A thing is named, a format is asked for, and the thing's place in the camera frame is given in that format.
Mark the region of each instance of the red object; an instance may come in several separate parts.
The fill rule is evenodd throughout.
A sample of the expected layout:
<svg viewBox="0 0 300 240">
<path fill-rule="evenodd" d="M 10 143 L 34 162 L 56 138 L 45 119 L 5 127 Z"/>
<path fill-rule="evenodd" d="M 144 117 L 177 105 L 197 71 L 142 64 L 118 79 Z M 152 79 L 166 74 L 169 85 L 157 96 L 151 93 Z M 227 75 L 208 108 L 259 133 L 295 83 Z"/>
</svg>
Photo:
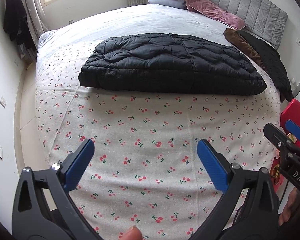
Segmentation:
<svg viewBox="0 0 300 240">
<path fill-rule="evenodd" d="M 287 120 L 291 120 L 294 123 L 296 123 L 300 127 L 300 102 L 296 99 L 293 99 L 286 109 L 281 113 L 281 118 L 280 118 L 280 126 L 284 129 L 285 133 L 288 135 L 290 132 L 286 130 L 286 122 Z M 296 141 L 295 143 L 296 146 L 300 147 L 300 141 Z M 279 164 L 280 159 L 274 159 L 274 162 L 271 167 L 270 173 L 272 173 L 273 168 Z M 274 179 L 272 180 L 272 184 L 274 187 L 274 191 L 277 192 L 279 186 L 282 184 L 284 177 L 280 174 L 280 179 L 278 180 L 277 184 L 275 185 Z"/>
</svg>

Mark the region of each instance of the black coat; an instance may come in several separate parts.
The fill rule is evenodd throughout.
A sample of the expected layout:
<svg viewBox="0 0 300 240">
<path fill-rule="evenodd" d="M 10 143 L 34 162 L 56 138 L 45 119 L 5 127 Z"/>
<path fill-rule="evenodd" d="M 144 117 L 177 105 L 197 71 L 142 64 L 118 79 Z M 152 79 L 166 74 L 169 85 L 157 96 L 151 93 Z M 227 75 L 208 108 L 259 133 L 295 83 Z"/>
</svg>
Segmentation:
<svg viewBox="0 0 300 240">
<path fill-rule="evenodd" d="M 257 95 L 266 83 L 234 46 L 190 35 L 109 38 L 79 74 L 81 86 L 142 92 Z"/>
<path fill-rule="evenodd" d="M 6 0 L 3 29 L 9 34 L 10 40 L 16 40 L 17 45 L 24 43 L 27 49 L 36 49 L 21 0 Z"/>
<path fill-rule="evenodd" d="M 265 41 L 258 39 L 245 31 L 238 31 L 245 40 L 260 55 L 263 64 L 268 70 L 269 77 L 272 79 L 274 86 L 280 91 L 281 102 L 285 99 L 290 102 L 293 99 L 290 81 L 287 71 L 280 60 L 280 54 L 275 48 Z"/>
</svg>

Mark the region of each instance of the cable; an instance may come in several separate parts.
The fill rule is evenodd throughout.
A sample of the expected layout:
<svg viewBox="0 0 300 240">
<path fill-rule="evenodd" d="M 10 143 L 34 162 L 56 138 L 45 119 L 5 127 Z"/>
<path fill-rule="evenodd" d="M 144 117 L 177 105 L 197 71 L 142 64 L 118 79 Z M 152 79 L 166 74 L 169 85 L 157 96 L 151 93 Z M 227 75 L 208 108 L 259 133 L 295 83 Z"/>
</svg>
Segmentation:
<svg viewBox="0 0 300 240">
<path fill-rule="evenodd" d="M 281 200 L 280 200 L 280 205 L 282 203 L 282 200 L 284 198 L 284 195 L 286 194 L 286 191 L 287 191 L 287 188 L 288 188 L 288 184 L 289 184 L 289 181 L 287 180 L 287 184 L 286 184 L 286 187 L 284 188 L 284 191 L 283 191 L 283 194 L 282 194 L 282 197 L 281 197 Z"/>
</svg>

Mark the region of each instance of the human hand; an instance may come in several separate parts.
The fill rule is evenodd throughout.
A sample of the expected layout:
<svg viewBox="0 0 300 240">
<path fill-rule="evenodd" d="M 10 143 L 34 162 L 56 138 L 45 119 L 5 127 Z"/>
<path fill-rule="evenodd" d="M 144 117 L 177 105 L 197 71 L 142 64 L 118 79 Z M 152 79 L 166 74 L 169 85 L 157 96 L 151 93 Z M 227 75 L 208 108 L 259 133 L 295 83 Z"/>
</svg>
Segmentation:
<svg viewBox="0 0 300 240">
<path fill-rule="evenodd" d="M 142 234 L 138 228 L 133 226 L 122 235 L 120 240 L 142 240 Z"/>
<path fill-rule="evenodd" d="M 293 206 L 295 206 L 294 204 L 296 204 L 297 202 L 297 198 L 299 198 L 298 196 L 298 190 L 297 188 L 295 187 L 289 194 L 289 197 L 288 197 L 288 202 L 287 204 L 285 205 L 283 211 L 282 211 L 282 214 L 280 215 L 279 217 L 279 226 L 281 226 L 283 223 L 286 223 L 288 222 L 288 220 L 290 219 L 291 217 L 291 214 L 292 212 L 294 211 L 293 210 Z"/>
</svg>

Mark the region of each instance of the floor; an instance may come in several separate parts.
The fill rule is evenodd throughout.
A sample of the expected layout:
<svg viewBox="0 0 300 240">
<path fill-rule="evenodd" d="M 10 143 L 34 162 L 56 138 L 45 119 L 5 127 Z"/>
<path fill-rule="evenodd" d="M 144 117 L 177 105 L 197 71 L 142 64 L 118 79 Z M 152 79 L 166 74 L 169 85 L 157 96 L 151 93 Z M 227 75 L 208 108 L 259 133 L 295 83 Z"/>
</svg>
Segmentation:
<svg viewBox="0 0 300 240">
<path fill-rule="evenodd" d="M 49 166 L 45 162 L 42 154 L 41 144 L 37 134 L 36 113 L 34 106 L 34 92 L 35 92 L 35 64 L 31 64 L 26 71 L 25 81 L 22 90 L 21 109 L 20 109 L 20 135 L 21 147 L 25 166 L 29 166 L 32 170 L 45 170 Z M 284 186 L 279 190 L 279 196 L 282 196 Z M 279 211 L 282 211 L 287 202 L 287 195 L 293 187 L 289 186 L 287 194 Z M 45 191 L 48 204 L 51 209 L 54 209 L 54 202 L 51 195 Z"/>
</svg>

